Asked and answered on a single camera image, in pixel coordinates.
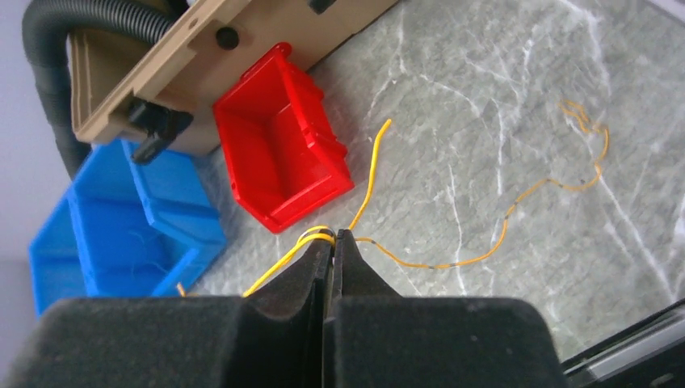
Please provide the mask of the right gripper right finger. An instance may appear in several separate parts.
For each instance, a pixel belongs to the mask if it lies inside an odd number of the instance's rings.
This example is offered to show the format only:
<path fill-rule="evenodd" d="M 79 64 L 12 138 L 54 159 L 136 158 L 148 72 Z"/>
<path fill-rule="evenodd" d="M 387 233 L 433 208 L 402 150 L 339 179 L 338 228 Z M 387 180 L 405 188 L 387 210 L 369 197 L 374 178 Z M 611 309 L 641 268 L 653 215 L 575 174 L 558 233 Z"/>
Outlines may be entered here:
<path fill-rule="evenodd" d="M 403 297 L 336 238 L 323 327 L 327 387 L 565 387 L 538 310 L 510 297 Z"/>

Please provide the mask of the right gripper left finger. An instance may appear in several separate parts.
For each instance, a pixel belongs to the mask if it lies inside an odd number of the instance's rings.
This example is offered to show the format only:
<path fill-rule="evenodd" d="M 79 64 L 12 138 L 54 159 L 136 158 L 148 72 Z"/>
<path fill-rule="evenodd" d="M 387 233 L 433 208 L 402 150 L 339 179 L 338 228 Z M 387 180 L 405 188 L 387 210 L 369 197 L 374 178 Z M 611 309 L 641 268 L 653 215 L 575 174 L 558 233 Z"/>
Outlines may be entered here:
<path fill-rule="evenodd" d="M 245 297 L 72 298 L 5 387 L 319 387 L 330 235 L 302 238 Z"/>

